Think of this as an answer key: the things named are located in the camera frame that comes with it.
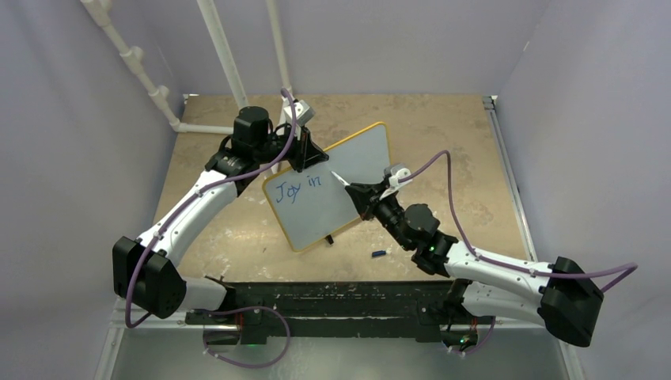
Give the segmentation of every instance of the beige tabletop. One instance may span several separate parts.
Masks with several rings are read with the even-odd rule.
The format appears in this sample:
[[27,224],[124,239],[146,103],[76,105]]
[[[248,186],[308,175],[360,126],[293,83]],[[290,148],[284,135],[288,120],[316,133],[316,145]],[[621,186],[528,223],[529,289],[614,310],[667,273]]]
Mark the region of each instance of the beige tabletop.
[[[416,170],[439,150],[453,155],[457,215],[469,239],[482,249],[525,258],[513,202],[494,137],[476,95],[299,95],[317,112],[308,123],[317,145],[326,147],[377,121],[389,126],[393,162]],[[254,96],[277,123],[279,96]],[[230,96],[190,97],[183,121],[233,125],[237,106]],[[221,135],[183,133],[177,137],[157,219],[195,183],[216,152]],[[449,213],[445,159],[404,187],[407,207],[427,203],[440,230],[459,237]],[[221,211],[196,238],[179,266],[182,276],[224,276],[227,281],[348,281],[440,279],[421,272],[376,221],[359,222],[315,248],[291,250],[261,191],[263,175]],[[391,254],[372,259],[374,250]]]

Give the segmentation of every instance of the cable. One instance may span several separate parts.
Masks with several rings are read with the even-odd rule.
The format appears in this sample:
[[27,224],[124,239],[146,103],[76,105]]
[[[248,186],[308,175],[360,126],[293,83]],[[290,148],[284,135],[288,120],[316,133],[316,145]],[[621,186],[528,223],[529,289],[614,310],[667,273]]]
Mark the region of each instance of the cable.
[[461,239],[464,241],[464,244],[466,244],[466,248],[474,257],[477,257],[478,259],[481,259],[482,261],[489,263],[489,264],[494,264],[502,268],[508,268],[512,269],[514,271],[522,272],[522,273],[528,273],[532,276],[539,276],[539,277],[549,277],[552,279],[593,279],[597,277],[604,277],[604,276],[610,276],[614,275],[616,273],[622,272],[620,275],[618,275],[613,281],[610,283],[606,284],[604,287],[601,288],[602,292],[606,292],[610,288],[614,287],[618,282],[622,281],[625,277],[629,276],[633,271],[636,270],[639,266],[636,263],[629,263],[625,265],[620,265],[619,267],[616,268],[611,268],[607,269],[605,271],[600,271],[600,272],[593,272],[593,273],[552,273],[552,272],[535,272],[532,270],[529,270],[524,267],[520,267],[514,264],[508,264],[504,263],[502,261],[498,261],[495,259],[491,259],[487,256],[484,256],[482,253],[479,253],[473,248],[471,245],[471,242],[468,240],[466,237],[466,233],[464,232],[464,229],[461,227],[461,223],[459,223],[459,218],[457,217],[457,212],[454,210],[454,200],[452,197],[452,158],[449,154],[448,150],[442,150],[436,155],[434,155],[424,166],[419,168],[416,172],[411,174],[408,177],[405,177],[404,179],[400,180],[399,182],[406,182],[409,181],[415,177],[417,177],[419,174],[421,174],[426,168],[431,166],[438,158],[442,155],[445,155],[447,157],[447,197],[449,200],[449,211],[452,213],[452,219],[454,219],[454,224],[457,225],[457,229],[459,230],[459,234],[461,235]]
[[289,330],[289,324],[286,323],[286,319],[284,319],[284,317],[280,313],[278,313],[277,310],[274,310],[274,309],[272,309],[270,307],[266,307],[266,306],[248,306],[248,307],[243,307],[243,308],[235,309],[235,310],[231,310],[231,311],[208,311],[208,310],[200,310],[200,311],[203,311],[204,313],[207,313],[211,316],[214,316],[214,315],[225,316],[225,315],[237,314],[237,313],[242,313],[244,311],[250,311],[250,310],[256,310],[256,309],[270,311],[277,318],[279,318],[279,320],[284,325],[284,329],[286,331],[286,343],[284,344],[284,348],[282,349],[282,352],[279,353],[279,355],[277,355],[273,360],[270,360],[266,363],[261,363],[261,364],[247,364],[247,363],[238,362],[236,360],[229,359],[229,358],[226,358],[224,356],[221,356],[218,353],[210,350],[210,348],[207,346],[207,341],[205,339],[205,332],[203,332],[203,346],[205,347],[205,351],[203,352],[203,354],[207,353],[207,354],[212,355],[216,359],[227,362],[228,364],[233,364],[234,366],[237,366],[237,367],[249,368],[249,369],[258,369],[258,368],[269,367],[269,366],[272,366],[273,364],[277,363],[280,359],[282,359],[282,357],[284,357],[284,355],[286,354],[286,351],[289,349],[289,342],[291,341],[291,332]]
[[[293,136],[294,133],[296,132],[296,124],[298,123],[298,121],[296,120],[296,105],[294,104],[294,97],[292,97],[291,93],[289,93],[289,91],[287,91],[284,88],[282,88],[280,93],[282,94],[283,97],[285,97],[289,101],[289,105],[291,106],[291,131],[289,133],[289,136]],[[244,180],[245,178],[250,178],[250,177],[257,176],[257,175],[261,174],[262,172],[270,169],[274,164],[276,164],[276,163],[280,162],[280,160],[282,160],[282,158],[284,157],[286,152],[289,151],[289,148],[291,147],[292,142],[293,142],[292,138],[287,139],[286,144],[284,145],[284,148],[282,148],[282,151],[279,152],[278,156],[273,161],[271,161],[269,164],[265,165],[264,167],[258,168],[257,170],[254,170],[253,172],[250,172],[250,173],[241,174],[241,175],[235,176],[235,177],[229,177],[229,178],[226,178],[226,179],[223,179],[223,180],[217,180],[215,182],[212,182],[211,184],[207,184],[207,185],[205,185],[201,188],[201,190],[200,190],[201,193],[205,193],[208,190],[210,190],[211,188],[220,186],[222,184],[227,184],[229,182]],[[165,231],[168,230],[170,225],[175,221],[175,219],[177,219],[177,217],[180,216],[180,214],[182,212],[184,212],[184,210],[186,210],[191,205],[191,203],[193,203],[193,201],[197,200],[198,198],[199,198],[198,195],[191,194],[191,196],[189,196],[177,209],[175,209],[175,211],[165,220],[163,225],[161,227],[159,227],[158,232],[157,232],[157,236],[154,236],[150,240],[149,244],[147,244],[147,246],[142,251],[142,254],[140,255],[138,263],[135,265],[135,269],[133,270],[133,275],[131,276],[131,280],[128,282],[128,290],[126,292],[126,313],[125,313],[126,315],[125,315],[125,319],[126,319],[126,326],[129,329],[134,329],[135,327],[137,327],[138,325],[143,323],[151,315],[151,313],[146,313],[145,315],[140,317],[140,319],[138,319],[137,321],[135,321],[135,322],[131,321],[131,308],[133,306],[133,292],[135,291],[135,284],[138,281],[138,277],[140,276],[140,270],[141,270],[142,266],[144,265],[144,263],[146,261],[146,258],[149,256],[149,254],[151,252],[151,249],[158,242],[158,237],[162,236],[165,233]]]

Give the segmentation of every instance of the yellow whiteboard frame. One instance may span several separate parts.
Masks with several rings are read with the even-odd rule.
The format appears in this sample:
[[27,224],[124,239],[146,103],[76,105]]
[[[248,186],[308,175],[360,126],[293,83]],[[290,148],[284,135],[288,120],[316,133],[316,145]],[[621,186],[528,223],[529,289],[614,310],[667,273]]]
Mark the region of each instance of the yellow whiteboard frame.
[[[369,125],[368,127],[363,128],[361,131],[355,132],[354,134],[347,136],[346,138],[344,138],[344,139],[342,139],[342,140],[336,142],[335,144],[333,144],[333,145],[331,145],[331,146],[328,146],[326,149],[324,149],[324,151],[325,151],[325,152],[328,152],[330,149],[333,149],[333,148],[335,148],[336,146],[338,146],[338,145],[340,145],[340,144],[342,144],[342,143],[344,143],[344,142],[347,142],[347,141],[349,141],[349,140],[352,140],[353,138],[355,138],[355,137],[357,137],[357,136],[359,136],[359,135],[362,135],[362,134],[366,133],[367,131],[369,131],[369,130],[371,130],[371,129],[373,129],[373,128],[379,126],[379,125],[385,127],[385,134],[387,135],[387,151],[389,152],[389,162],[392,163],[392,147],[391,147],[391,144],[389,143],[389,127],[387,127],[387,124],[385,124],[385,123],[382,122],[382,121],[378,121],[377,123],[371,124],[371,125]],[[284,234],[284,238],[285,238],[286,241],[289,243],[289,246],[291,247],[291,250],[292,250],[292,251],[294,251],[294,252],[303,252],[303,251],[306,251],[306,250],[308,250],[308,249],[311,249],[314,245],[316,245],[317,243],[319,243],[321,240],[325,239],[328,235],[337,234],[337,233],[339,233],[339,232],[345,230],[345,229],[348,228],[349,226],[352,226],[355,222],[361,220],[360,218],[354,218],[354,219],[352,219],[351,221],[349,221],[349,222],[343,224],[341,227],[338,227],[337,229],[335,229],[335,231],[331,232],[330,234],[325,234],[324,236],[322,236],[322,237],[316,239],[316,240],[314,241],[314,243],[309,244],[309,245],[306,246],[304,249],[296,249],[296,248],[294,247],[294,244],[291,243],[291,239],[289,239],[289,235],[286,233],[286,230],[284,230],[284,225],[282,224],[282,221],[279,219],[279,216],[277,215],[277,211],[275,210],[275,207],[273,206],[273,203],[271,202],[271,197],[270,197],[270,196],[268,195],[268,193],[266,192],[266,183],[267,183],[268,181],[270,181],[270,180],[272,180],[272,179],[274,179],[274,178],[276,178],[276,177],[279,177],[279,176],[283,175],[284,173],[286,173],[286,172],[288,172],[288,171],[290,171],[290,170],[292,170],[291,167],[288,167],[288,168],[282,169],[281,171],[277,172],[276,174],[273,174],[272,176],[266,178],[266,180],[264,180],[264,181],[263,181],[263,184],[261,185],[261,189],[263,190],[263,194],[266,196],[266,200],[268,201],[268,204],[271,206],[271,209],[272,209],[272,211],[273,211],[273,215],[275,215],[275,219],[277,219],[277,222],[279,223],[279,227],[282,229],[282,233]]]

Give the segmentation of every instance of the table top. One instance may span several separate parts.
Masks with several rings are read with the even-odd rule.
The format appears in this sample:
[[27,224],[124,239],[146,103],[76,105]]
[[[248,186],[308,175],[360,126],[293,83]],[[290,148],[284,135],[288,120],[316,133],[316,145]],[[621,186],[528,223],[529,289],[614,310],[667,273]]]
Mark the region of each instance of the table top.
[[[329,146],[377,121],[389,126],[393,162],[417,170],[440,150],[453,156],[457,215],[473,245],[526,258],[514,204],[482,98],[476,95],[299,95],[317,112],[308,127],[319,146]],[[277,123],[279,96],[251,96]],[[232,125],[231,96],[190,97],[183,121]],[[158,220],[195,183],[223,136],[182,133],[176,140]],[[356,281],[439,279],[421,272],[375,221],[359,222],[301,253],[291,250],[261,190],[263,175],[239,199],[214,217],[196,238],[180,266],[182,276],[224,276],[228,281]],[[440,230],[459,237],[449,213],[447,173],[441,159],[405,186],[398,199],[407,207],[427,203]],[[371,258],[379,249],[387,256]]]

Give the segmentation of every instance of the whiteboard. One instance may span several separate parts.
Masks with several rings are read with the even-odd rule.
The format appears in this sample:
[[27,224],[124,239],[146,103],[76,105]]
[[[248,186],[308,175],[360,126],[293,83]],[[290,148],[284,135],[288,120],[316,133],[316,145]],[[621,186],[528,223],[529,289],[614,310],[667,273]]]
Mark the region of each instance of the whiteboard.
[[390,165],[387,126],[375,123],[325,149],[329,159],[303,173],[285,169],[263,183],[263,193],[294,251],[302,251],[359,219],[345,181],[382,181]]

